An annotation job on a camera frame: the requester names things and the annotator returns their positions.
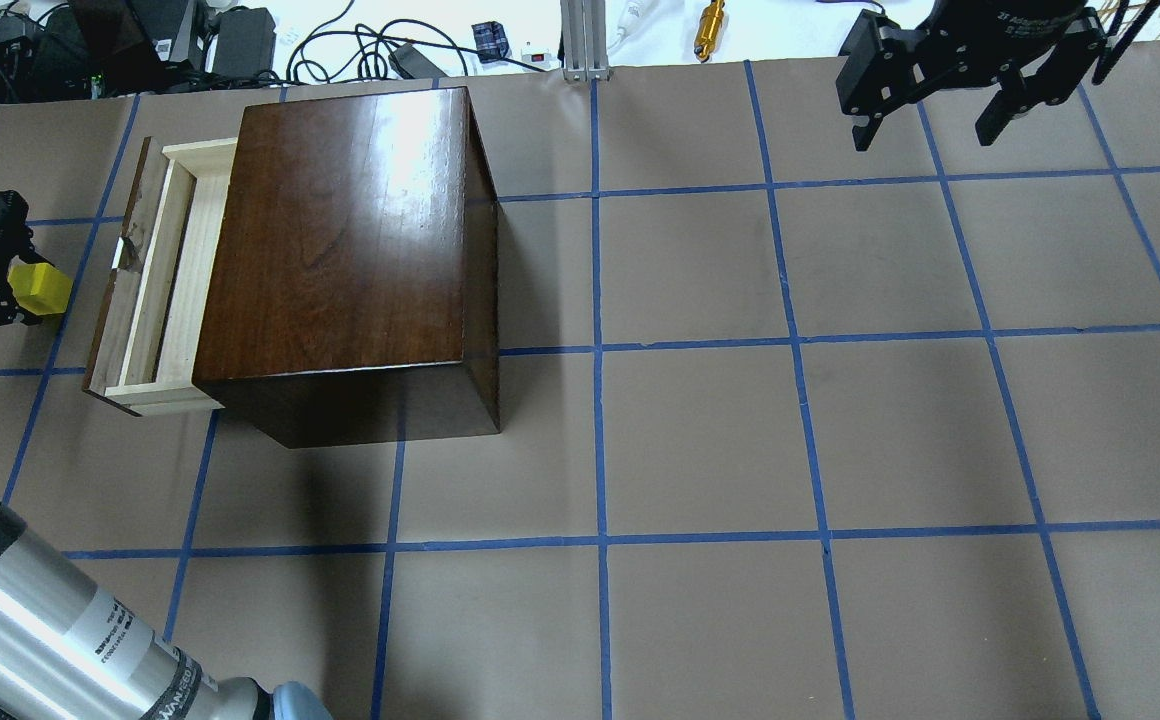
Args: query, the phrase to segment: blue grid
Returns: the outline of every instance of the blue grid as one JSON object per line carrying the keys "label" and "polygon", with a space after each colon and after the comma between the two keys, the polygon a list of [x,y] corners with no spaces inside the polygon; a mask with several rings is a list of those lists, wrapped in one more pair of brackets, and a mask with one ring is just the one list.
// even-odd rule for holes
{"label": "blue grid", "polygon": [[[219,423],[219,413],[213,413],[202,446],[200,473],[195,489],[193,489],[193,501],[188,519],[184,528],[184,536],[181,547],[177,548],[128,548],[128,550],[103,550],[103,551],[70,551],[64,555],[74,560],[118,560],[118,559],[174,559],[177,560],[176,580],[172,592],[172,601],[168,611],[167,625],[165,625],[164,637],[172,639],[176,628],[179,602],[183,594],[188,562],[193,559],[205,559],[205,557],[318,557],[318,555],[372,555],[379,553],[384,555],[384,579],[380,598],[380,624],[378,630],[378,648],[376,648],[376,660],[374,667],[374,693],[371,694],[371,717],[379,719],[383,708],[385,661],[387,661],[387,626],[389,611],[392,602],[392,580],[397,553],[408,552],[472,552],[488,550],[508,548],[542,548],[542,547],[594,547],[599,552],[599,613],[600,613],[600,656],[602,656],[602,711],[603,719],[611,720],[615,717],[612,710],[612,660],[611,660],[611,602],[609,601],[609,583],[607,574],[607,551],[609,546],[632,546],[632,544],[690,544],[690,543],[728,543],[728,541],[818,541],[822,547],[824,580],[826,580],[828,609],[831,610],[831,627],[833,643],[838,656],[838,669],[842,694],[842,706],[844,715],[854,719],[854,700],[851,696],[851,684],[849,674],[849,660],[846,656],[844,630],[842,630],[841,612],[838,602],[838,589],[835,570],[833,570],[832,543],[835,539],[886,539],[886,538],[933,538],[933,537],[983,537],[983,536],[1020,536],[1034,534],[1041,538],[1043,553],[1045,553],[1047,570],[1050,570],[1052,587],[1057,606],[1059,608],[1064,624],[1066,641],[1070,643],[1078,682],[1082,689],[1083,701],[1086,701],[1087,714],[1092,719],[1099,719],[1100,711],[1096,705],[1095,694],[1092,692],[1092,684],[1087,678],[1086,666],[1083,666],[1082,650],[1074,630],[1072,616],[1070,616],[1068,602],[1065,597],[1064,583],[1060,577],[1059,566],[1054,560],[1054,551],[1051,547],[1051,536],[1057,533],[1101,533],[1101,532],[1141,532],[1141,530],[1160,530],[1160,519],[1115,519],[1115,521],[1080,521],[1080,523],[1050,523],[1043,512],[1041,501],[1037,495],[1037,487],[1034,482],[1031,466],[1029,466],[1028,451],[1024,445],[1023,434],[1020,432],[1018,420],[1015,415],[1015,407],[1008,379],[1002,369],[996,341],[1003,337],[1034,337],[1034,336],[1076,336],[1076,334],[1104,334],[1104,333],[1160,333],[1160,323],[1139,325],[1104,325],[1104,327],[1051,327],[1051,328],[993,328],[981,290],[976,277],[976,270],[970,259],[967,243],[958,218],[950,183],[986,181],[986,179],[1056,179],[1056,177],[1088,177],[1104,176],[1115,179],[1118,184],[1121,197],[1123,197],[1128,212],[1133,219],[1138,237],[1141,239],[1144,249],[1151,260],[1157,277],[1160,279],[1160,259],[1150,234],[1139,218],[1136,205],[1130,197],[1124,176],[1128,174],[1160,173],[1160,165],[1141,168],[1123,168],[1116,163],[1105,133],[1102,131],[1100,119],[1095,108],[1086,95],[1086,90],[1079,90],[1079,97],[1083,102],[1083,108],[1092,119],[1092,126],[1105,152],[1107,169],[1078,169],[1078,170],[1042,170],[1021,173],[972,173],[972,174],[945,174],[944,165],[941,162],[940,150],[936,145],[931,124],[927,119],[926,110],[919,106],[919,117],[922,119],[923,130],[927,137],[931,159],[935,161],[936,174],[933,176],[906,176],[890,179],[824,179],[822,181],[798,181],[798,182],[775,182],[773,181],[771,159],[767,147],[766,128],[762,119],[762,108],[757,95],[757,86],[754,81],[752,65],[746,61],[744,65],[746,82],[749,86],[749,95],[753,102],[755,128],[757,128],[757,140],[760,154],[763,160],[762,183],[748,184],[723,184],[723,186],[694,186],[694,187],[668,187],[668,188],[636,188],[635,190],[604,191],[599,187],[599,83],[590,83],[590,141],[592,141],[592,184],[590,190],[583,192],[541,192],[541,195],[517,195],[501,197],[501,202],[534,202],[534,201],[580,201],[588,199],[592,205],[593,219],[593,320],[594,320],[594,346],[553,346],[553,347],[516,347],[502,350],[503,356],[534,356],[534,355],[568,355],[588,354],[593,356],[594,363],[594,437],[595,437],[595,489],[597,489],[597,532],[592,536],[549,536],[549,537],[524,537],[524,538],[494,538],[474,539],[474,541],[398,541],[398,515],[400,515],[403,495],[403,465],[405,465],[407,442],[403,438],[397,443],[393,471],[393,488],[391,507],[389,508],[387,541],[384,543],[350,543],[333,544],[333,546],[269,546],[269,547],[195,547],[193,546],[193,534],[195,534],[197,516],[202,493],[204,493],[208,470],[213,452],[213,439],[216,428]],[[287,101],[287,88],[280,92],[280,101]],[[90,225],[90,233],[87,237],[85,250],[78,261],[77,274],[81,277],[82,269],[90,257],[100,225],[122,220],[119,217],[106,217],[103,214],[106,205],[113,192],[113,184],[118,174],[119,163],[129,138],[131,138],[132,126],[135,126],[136,115],[140,109],[140,100],[132,100],[131,111],[126,118],[122,141],[119,141],[117,155],[113,160],[108,182],[103,196],[99,202],[96,213],[92,218],[60,218],[38,219],[30,224],[35,227],[50,227],[50,225]],[[905,184],[905,183],[938,183],[944,194],[947,210],[949,210],[950,223],[958,240],[960,257],[967,270],[967,282],[972,288],[977,313],[981,320],[981,328],[955,329],[947,332],[918,332],[918,333],[864,333],[864,334],[833,334],[833,336],[802,336],[796,323],[796,314],[791,301],[789,275],[786,275],[784,263],[784,252],[782,252],[782,237],[780,231],[780,213],[775,197],[777,190],[790,190],[790,188],[807,187],[835,187],[835,186],[867,186],[867,184]],[[654,343],[604,343],[602,339],[602,249],[600,249],[600,201],[603,197],[621,196],[653,196],[653,195],[686,195],[687,192],[744,192],[764,191],[767,192],[768,210],[771,214],[773,241],[777,269],[781,282],[782,301],[785,305],[786,325],[789,325],[789,336],[786,337],[757,337],[757,339],[727,339],[713,341],[670,341]],[[74,286],[77,298],[78,286]],[[14,368],[0,369],[0,377],[37,377],[39,386],[32,399],[30,416],[26,421],[24,431],[16,461],[10,471],[7,487],[5,487],[3,501],[10,502],[19,473],[21,473],[24,452],[32,437],[42,400],[44,400],[48,384],[51,378],[63,374],[81,374],[82,368],[56,368],[56,356],[60,350],[65,327],[67,327],[68,314],[65,314],[60,328],[56,333],[53,346],[44,368]],[[988,347],[993,369],[995,369],[996,381],[1005,402],[1005,413],[1008,415],[1016,451],[1018,451],[1020,466],[1022,466],[1024,482],[1029,497],[1034,506],[1032,524],[1001,524],[1001,525],[958,525],[957,528],[832,528],[826,509],[824,509],[824,496],[821,478],[819,477],[818,457],[815,453],[814,424],[812,406],[810,406],[807,384],[803,373],[802,346],[813,346],[814,343],[854,343],[854,342],[904,342],[904,341],[931,341],[931,340],[955,340],[955,339],[983,339]],[[790,347],[795,370],[795,388],[802,410],[804,439],[807,443],[809,468],[812,475],[812,489],[815,500],[817,529],[814,530],[771,530],[771,532],[723,532],[723,533],[660,533],[660,534],[611,534],[607,528],[607,495],[606,495],[606,452],[603,437],[603,354],[606,352],[630,352],[630,351],[661,351],[661,350],[690,350],[690,348],[723,348],[723,347],[755,347],[755,346],[786,346]]]}

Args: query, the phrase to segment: wooden drawer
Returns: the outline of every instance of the wooden drawer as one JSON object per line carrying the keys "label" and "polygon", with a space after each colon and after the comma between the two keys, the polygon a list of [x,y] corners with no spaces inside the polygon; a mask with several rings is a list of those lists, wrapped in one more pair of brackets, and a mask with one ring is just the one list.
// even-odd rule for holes
{"label": "wooden drawer", "polygon": [[289,448],[498,432],[496,194],[464,88],[146,140],[87,392]]}

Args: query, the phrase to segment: screwdriver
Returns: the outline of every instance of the screwdriver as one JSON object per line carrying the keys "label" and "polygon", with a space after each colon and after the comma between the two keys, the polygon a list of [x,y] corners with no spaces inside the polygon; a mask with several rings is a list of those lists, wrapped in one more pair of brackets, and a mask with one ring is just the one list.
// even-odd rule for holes
{"label": "screwdriver", "polygon": [[718,46],[718,35],[722,35],[722,7],[726,0],[711,0],[699,14],[699,31],[695,34],[695,58],[702,63],[709,60]]}

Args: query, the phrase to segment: tiled floor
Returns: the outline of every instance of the tiled floor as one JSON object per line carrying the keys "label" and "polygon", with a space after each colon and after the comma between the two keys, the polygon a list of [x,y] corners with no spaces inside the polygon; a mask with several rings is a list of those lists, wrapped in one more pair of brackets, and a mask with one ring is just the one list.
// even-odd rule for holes
{"label": "tiled floor", "polygon": [[1160,719],[1160,44],[979,150],[840,60],[452,79],[503,432],[285,451],[78,387],[133,151],[287,94],[0,109],[85,269],[0,330],[0,496],[215,675],[353,719]]}

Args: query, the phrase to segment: yellow block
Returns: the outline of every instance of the yellow block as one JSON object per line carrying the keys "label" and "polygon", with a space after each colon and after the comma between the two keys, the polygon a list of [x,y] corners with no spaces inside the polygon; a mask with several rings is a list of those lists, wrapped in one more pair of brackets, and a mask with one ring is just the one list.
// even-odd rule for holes
{"label": "yellow block", "polygon": [[24,310],[41,317],[63,315],[68,310],[68,293],[73,281],[49,263],[14,266],[8,274],[16,301]]}

